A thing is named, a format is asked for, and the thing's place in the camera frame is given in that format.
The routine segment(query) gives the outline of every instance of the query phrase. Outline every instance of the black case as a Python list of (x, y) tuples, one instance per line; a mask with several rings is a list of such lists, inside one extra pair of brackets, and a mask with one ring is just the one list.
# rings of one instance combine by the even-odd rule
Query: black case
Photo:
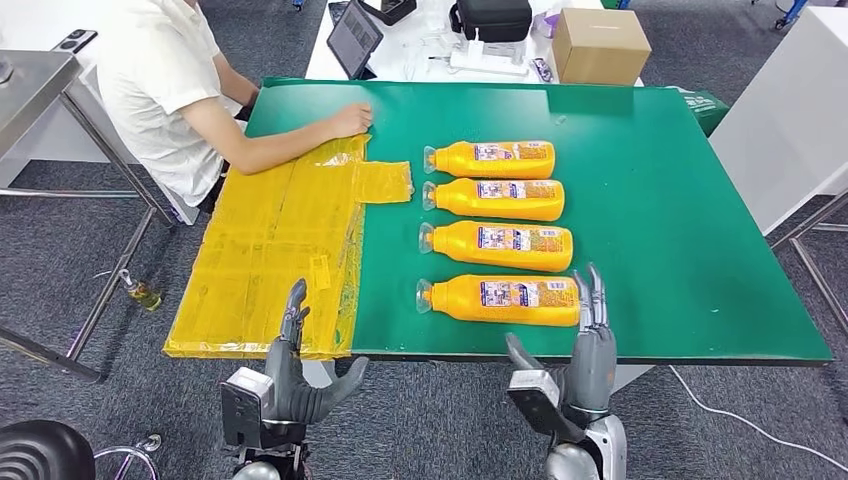
[(417, 0), (383, 0), (382, 8), (377, 10), (363, 0), (359, 1), (366, 12), (377, 17), (381, 22), (392, 26), (406, 17), (418, 7)]
[(528, 0), (457, 0), (450, 10), (451, 29), (465, 38), (489, 43), (520, 42), (533, 21)]

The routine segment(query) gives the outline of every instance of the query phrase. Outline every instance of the small bottle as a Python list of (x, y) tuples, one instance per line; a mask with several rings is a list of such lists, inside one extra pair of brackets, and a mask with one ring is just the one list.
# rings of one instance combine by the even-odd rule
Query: small bottle
[(553, 222), (565, 207), (565, 189), (556, 180), (471, 180), (446, 185), (424, 182), (424, 210), (457, 215)]
[(146, 283), (131, 279), (130, 272), (127, 269), (124, 268), (119, 270), (118, 276), (124, 281), (124, 288), (127, 289), (127, 293), (130, 295), (130, 298), (138, 302), (148, 311), (152, 312), (159, 308), (159, 305), (162, 304), (162, 297), (159, 293), (152, 291)]
[(460, 262), (561, 272), (571, 263), (574, 244), (571, 232), (560, 227), (463, 220), (436, 228), (422, 223), (418, 248)]
[(457, 142), (445, 148), (424, 147), (424, 172), (454, 177), (545, 179), (554, 171), (551, 142)]
[(460, 275), (444, 283), (418, 281), (419, 313), (444, 312), (457, 320), (571, 327), (579, 320), (571, 277)]

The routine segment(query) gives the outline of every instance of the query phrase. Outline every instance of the yellow plastic bag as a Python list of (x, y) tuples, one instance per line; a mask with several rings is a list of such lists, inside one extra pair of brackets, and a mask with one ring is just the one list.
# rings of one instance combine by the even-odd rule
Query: yellow plastic bag
[(307, 282), (301, 353), (348, 355), (362, 256), (362, 201), (408, 201), (409, 165), (366, 163), (360, 135), (258, 175), (232, 171), (195, 260), (164, 351), (262, 358), (289, 289)]

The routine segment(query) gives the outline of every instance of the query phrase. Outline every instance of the bottle cap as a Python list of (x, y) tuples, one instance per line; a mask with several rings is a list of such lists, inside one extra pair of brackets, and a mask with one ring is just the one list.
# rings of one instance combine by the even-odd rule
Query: bottle cap
[(118, 276), (121, 277), (121, 280), (127, 284), (128, 287), (132, 286), (132, 279), (130, 278), (130, 271), (126, 268), (122, 268), (118, 270)]
[(424, 173), (436, 171), (436, 149), (430, 146), (424, 147)]
[(423, 278), (418, 280), (415, 290), (415, 308), (418, 313), (427, 313), (433, 309), (432, 295), (433, 284)]
[(421, 224), (421, 227), (418, 229), (418, 251), (421, 253), (430, 253), (433, 251), (433, 232), (436, 229), (433, 228), (427, 222)]
[(424, 182), (421, 192), (421, 202), (425, 211), (436, 208), (436, 184), (433, 182)]

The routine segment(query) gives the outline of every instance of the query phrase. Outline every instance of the white cable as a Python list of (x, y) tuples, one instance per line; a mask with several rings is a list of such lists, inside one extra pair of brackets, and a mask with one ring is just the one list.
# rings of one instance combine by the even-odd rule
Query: white cable
[(805, 447), (805, 446), (803, 446), (803, 445), (798, 445), (797, 443), (787, 442), (787, 441), (781, 440), (781, 439), (779, 439), (779, 438), (777, 438), (777, 437), (774, 437), (774, 436), (772, 436), (772, 435), (769, 435), (769, 434), (768, 434), (768, 433), (766, 433), (766, 431), (765, 431), (765, 430), (763, 430), (762, 428), (760, 428), (760, 427), (758, 427), (758, 426), (754, 425), (754, 424), (753, 424), (752, 422), (750, 422), (749, 420), (747, 420), (747, 419), (745, 419), (745, 418), (743, 418), (743, 417), (740, 417), (739, 415), (736, 415), (735, 413), (727, 412), (727, 411), (725, 411), (725, 410), (719, 410), (719, 409), (716, 409), (716, 408), (710, 408), (710, 407), (708, 407), (708, 406), (704, 405), (703, 403), (701, 403), (701, 401), (700, 401), (700, 400), (698, 400), (698, 397), (696, 397), (696, 396), (695, 396), (695, 394), (694, 394), (694, 393), (692, 393), (692, 390), (689, 388), (689, 385), (687, 385), (687, 384), (686, 384), (686, 381), (685, 381), (685, 380), (683, 380), (683, 377), (681, 377), (681, 376), (680, 376), (680, 374), (679, 374), (679, 373), (677, 373), (677, 370), (676, 370), (673, 366), (671, 366), (671, 365), (669, 365), (669, 366), (668, 366), (668, 368), (670, 368), (670, 369), (671, 369), (671, 373), (673, 373), (673, 374), (674, 374), (674, 376), (675, 376), (675, 377), (677, 377), (677, 379), (678, 379), (678, 380), (680, 380), (680, 383), (683, 385), (683, 388), (685, 388), (685, 389), (686, 389), (686, 393), (688, 393), (688, 394), (689, 394), (689, 396), (690, 396), (690, 397), (692, 397), (692, 400), (694, 400), (694, 401), (695, 401), (695, 403), (696, 403), (696, 404), (698, 404), (698, 406), (699, 406), (699, 407), (701, 407), (701, 408), (703, 408), (704, 410), (706, 410), (706, 411), (708, 411), (708, 412), (710, 412), (710, 413), (718, 413), (719, 415), (726, 415), (726, 416), (728, 416), (728, 417), (735, 418), (736, 420), (739, 420), (740, 422), (742, 422), (742, 423), (744, 423), (744, 424), (748, 425), (749, 427), (753, 428), (753, 429), (754, 429), (754, 430), (756, 430), (757, 432), (761, 433), (763, 436), (765, 436), (766, 438), (768, 438), (768, 439), (769, 439), (769, 440), (771, 440), (772, 442), (779, 443), (780, 445), (785, 445), (785, 446), (787, 446), (787, 447), (797, 448), (798, 450), (803, 450), (803, 451), (805, 451), (805, 452), (810, 452), (810, 453), (812, 453), (812, 454), (814, 454), (814, 455), (817, 455), (817, 456), (819, 456), (820, 458), (823, 458), (823, 459), (827, 460), (828, 462), (830, 462), (830, 463), (832, 463), (832, 464), (836, 465), (838, 468), (842, 469), (842, 471), (844, 471), (844, 472), (848, 472), (848, 467), (846, 467), (845, 465), (842, 465), (841, 463), (837, 462), (836, 460), (834, 460), (834, 459), (832, 459), (832, 458), (828, 457), (827, 455), (825, 455), (825, 454), (823, 454), (823, 453), (821, 453), (821, 452), (819, 452), (819, 451), (817, 451), (817, 450), (813, 450), (812, 448), (810, 448), (810, 447)]

